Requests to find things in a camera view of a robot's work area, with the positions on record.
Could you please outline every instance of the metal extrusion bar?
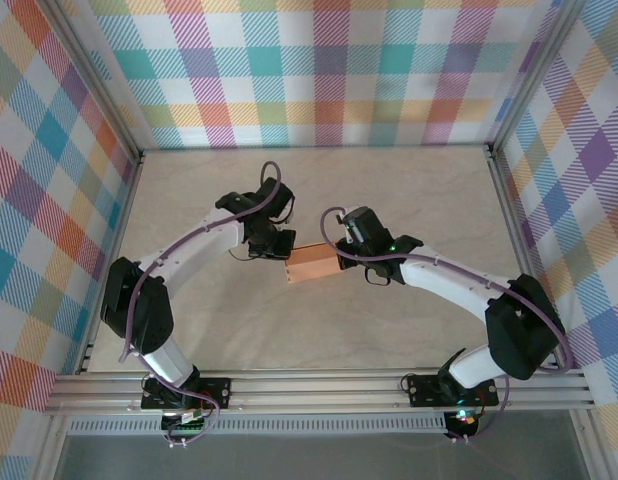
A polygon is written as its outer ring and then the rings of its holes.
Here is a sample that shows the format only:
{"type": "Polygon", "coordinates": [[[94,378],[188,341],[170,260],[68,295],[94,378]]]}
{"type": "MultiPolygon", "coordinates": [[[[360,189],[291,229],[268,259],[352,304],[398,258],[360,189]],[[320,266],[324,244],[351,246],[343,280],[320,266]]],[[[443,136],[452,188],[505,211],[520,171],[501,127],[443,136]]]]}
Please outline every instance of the metal extrusion bar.
{"type": "MultiPolygon", "coordinates": [[[[162,415],[133,418],[107,415],[70,417],[67,435],[162,435],[162,415]]],[[[385,413],[347,415],[222,416],[212,428],[219,435],[351,435],[369,433],[445,433],[444,413],[385,413]]]]}
{"type": "Polygon", "coordinates": [[[576,438],[591,478],[596,480],[618,479],[618,464],[597,410],[571,412],[576,438]]]}
{"type": "Polygon", "coordinates": [[[530,68],[524,79],[523,87],[514,99],[509,111],[507,112],[500,130],[494,140],[494,148],[497,150],[504,147],[511,134],[520,123],[522,116],[531,102],[538,86],[544,79],[551,63],[556,57],[558,50],[567,38],[574,23],[578,19],[580,12],[587,3],[587,0],[569,0],[563,3],[558,17],[551,27],[551,33],[543,42],[540,50],[536,54],[534,65],[530,68]]]}
{"type": "Polygon", "coordinates": [[[516,214],[512,207],[511,197],[507,191],[504,176],[498,162],[496,161],[495,154],[493,153],[489,145],[484,145],[485,158],[487,159],[487,166],[489,167],[489,173],[491,174],[491,180],[493,181],[494,188],[496,190],[496,196],[498,197],[498,203],[500,203],[500,209],[502,216],[505,220],[505,225],[509,231],[509,238],[511,239],[511,245],[513,247],[518,266],[522,273],[535,276],[535,272],[531,261],[529,260],[529,252],[524,243],[524,237],[520,230],[520,222],[516,217],[516,214]]]}
{"type": "Polygon", "coordinates": [[[135,161],[139,161],[141,157],[140,148],[131,130],[129,130],[127,122],[120,114],[111,95],[109,95],[100,74],[91,62],[89,52],[82,45],[62,7],[58,5],[56,0],[38,0],[37,3],[58,35],[69,58],[71,58],[87,89],[101,108],[118,140],[124,146],[126,152],[135,161]]]}
{"type": "MultiPolygon", "coordinates": [[[[406,413],[454,411],[411,408],[400,380],[407,373],[434,374],[434,369],[205,372],[230,377],[231,403],[223,415],[406,413]]],[[[47,404],[50,415],[146,415],[140,409],[144,373],[92,373],[61,376],[47,404]]],[[[501,398],[504,381],[496,380],[501,398]]],[[[593,408],[587,382],[578,370],[564,376],[538,374],[512,380],[507,408],[550,410],[593,408]]]]}
{"type": "MultiPolygon", "coordinates": [[[[118,253],[120,252],[122,239],[127,229],[129,215],[131,214],[131,207],[133,206],[133,201],[136,197],[136,190],[138,190],[138,183],[140,182],[140,176],[142,174],[142,166],[143,162],[141,161],[136,163],[132,167],[133,170],[131,172],[131,177],[129,181],[129,191],[127,193],[127,198],[125,199],[125,203],[122,207],[120,221],[116,229],[113,243],[111,245],[111,248],[109,249],[109,252],[107,253],[107,257],[104,263],[105,265],[107,265],[107,268],[109,265],[111,265],[111,262],[118,256],[118,253]]],[[[102,299],[104,297],[104,294],[105,282],[104,280],[102,280],[98,287],[98,295],[96,296],[96,301],[93,304],[92,311],[89,315],[89,323],[86,327],[87,332],[85,333],[85,335],[83,335],[78,349],[80,354],[78,354],[73,367],[76,374],[86,372],[87,365],[85,365],[85,362],[88,362],[89,358],[91,358],[91,351],[93,350],[93,345],[96,340],[96,335],[98,333],[98,327],[100,326],[100,305],[102,305],[102,299]]]]}

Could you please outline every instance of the colorful plaid fabric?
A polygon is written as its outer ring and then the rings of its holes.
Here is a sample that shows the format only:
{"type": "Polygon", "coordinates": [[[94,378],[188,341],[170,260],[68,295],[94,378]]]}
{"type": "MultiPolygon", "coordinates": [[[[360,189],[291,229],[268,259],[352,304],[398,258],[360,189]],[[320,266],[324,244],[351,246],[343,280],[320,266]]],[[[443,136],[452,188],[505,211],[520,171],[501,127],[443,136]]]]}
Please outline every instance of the colorful plaid fabric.
{"type": "Polygon", "coordinates": [[[482,143],[562,0],[71,2],[143,146],[184,148],[482,143]]]}
{"type": "Polygon", "coordinates": [[[536,269],[618,459],[618,0],[587,3],[505,154],[536,269]]]}
{"type": "Polygon", "coordinates": [[[33,0],[0,0],[0,479],[70,373],[131,163],[33,0]]]}

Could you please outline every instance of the enclosure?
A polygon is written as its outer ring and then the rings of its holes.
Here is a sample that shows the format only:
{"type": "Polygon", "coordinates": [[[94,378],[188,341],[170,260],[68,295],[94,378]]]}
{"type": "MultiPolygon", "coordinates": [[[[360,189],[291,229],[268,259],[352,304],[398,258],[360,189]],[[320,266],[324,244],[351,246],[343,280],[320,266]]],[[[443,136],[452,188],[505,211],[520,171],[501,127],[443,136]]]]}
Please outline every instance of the enclosure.
{"type": "Polygon", "coordinates": [[[0,0],[0,479],[199,458],[214,478],[618,478],[618,0],[0,0]],[[270,160],[295,247],[324,241],[326,208],[366,205],[394,236],[531,274],[571,371],[496,379],[498,423],[451,445],[457,408],[401,387],[483,345],[479,319],[361,268],[289,283],[223,254],[171,307],[229,407],[166,448],[144,368],[100,322],[109,265],[270,160]]]}

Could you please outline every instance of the aluminum rail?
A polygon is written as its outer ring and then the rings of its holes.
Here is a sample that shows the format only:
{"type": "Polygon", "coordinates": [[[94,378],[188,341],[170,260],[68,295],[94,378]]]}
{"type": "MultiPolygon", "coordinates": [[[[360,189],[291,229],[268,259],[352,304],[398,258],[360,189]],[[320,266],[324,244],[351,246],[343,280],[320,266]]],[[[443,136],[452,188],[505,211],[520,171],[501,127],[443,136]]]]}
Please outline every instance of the aluminum rail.
{"type": "MultiPolygon", "coordinates": [[[[400,379],[435,369],[254,370],[205,372],[232,379],[231,402],[223,414],[405,413],[453,411],[449,407],[412,408],[400,379]]],[[[60,376],[47,403],[49,415],[141,415],[142,372],[60,376]]],[[[502,399],[504,381],[496,380],[502,399]]],[[[510,410],[593,408],[584,375],[537,374],[511,381],[510,410]]]]}

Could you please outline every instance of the aluminum frame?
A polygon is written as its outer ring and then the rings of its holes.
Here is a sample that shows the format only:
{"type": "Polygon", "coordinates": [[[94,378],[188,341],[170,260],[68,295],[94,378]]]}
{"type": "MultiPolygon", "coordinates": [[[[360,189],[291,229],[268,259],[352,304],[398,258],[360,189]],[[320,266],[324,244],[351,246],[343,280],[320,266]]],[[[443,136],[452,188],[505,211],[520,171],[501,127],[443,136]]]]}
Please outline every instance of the aluminum frame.
{"type": "MultiPolygon", "coordinates": [[[[454,407],[412,408],[400,390],[408,374],[435,375],[437,369],[397,368],[357,370],[211,371],[205,377],[232,379],[231,402],[222,415],[351,414],[455,411],[454,407]]],[[[46,413],[55,416],[146,415],[140,409],[144,372],[87,373],[58,377],[46,413]]],[[[502,399],[504,380],[496,387],[502,399]]],[[[512,410],[568,410],[593,408],[584,375],[572,370],[553,377],[534,375],[511,380],[507,404],[512,410]]]]}
{"type": "MultiPolygon", "coordinates": [[[[513,208],[513,199],[506,188],[507,183],[502,170],[502,161],[506,160],[502,149],[498,150],[493,145],[485,145],[484,152],[520,268],[523,272],[535,276],[538,272],[533,267],[529,250],[520,230],[521,223],[513,208]]],[[[562,360],[558,356],[558,363],[563,364],[562,360]]],[[[602,421],[597,410],[595,408],[588,410],[572,409],[570,414],[580,445],[580,451],[585,459],[591,478],[596,480],[618,479],[618,464],[613,456],[609,441],[603,432],[602,421]]]]}
{"type": "Polygon", "coordinates": [[[563,3],[555,22],[551,26],[550,34],[542,43],[540,50],[533,60],[533,65],[523,80],[522,88],[514,98],[511,107],[502,121],[500,129],[493,141],[495,150],[504,147],[518,126],[518,123],[520,123],[538,86],[544,79],[551,63],[558,54],[558,50],[564,43],[573,25],[578,20],[580,12],[586,3],[587,0],[568,0],[563,3]]]}
{"type": "Polygon", "coordinates": [[[111,125],[111,128],[118,137],[118,141],[134,161],[139,162],[142,158],[142,149],[139,147],[127,122],[105,87],[89,52],[76,35],[74,27],[64,9],[57,0],[38,0],[37,4],[45,17],[47,17],[53,30],[55,30],[62,46],[67,50],[69,58],[71,58],[89,92],[102,110],[105,119],[111,125]]]}

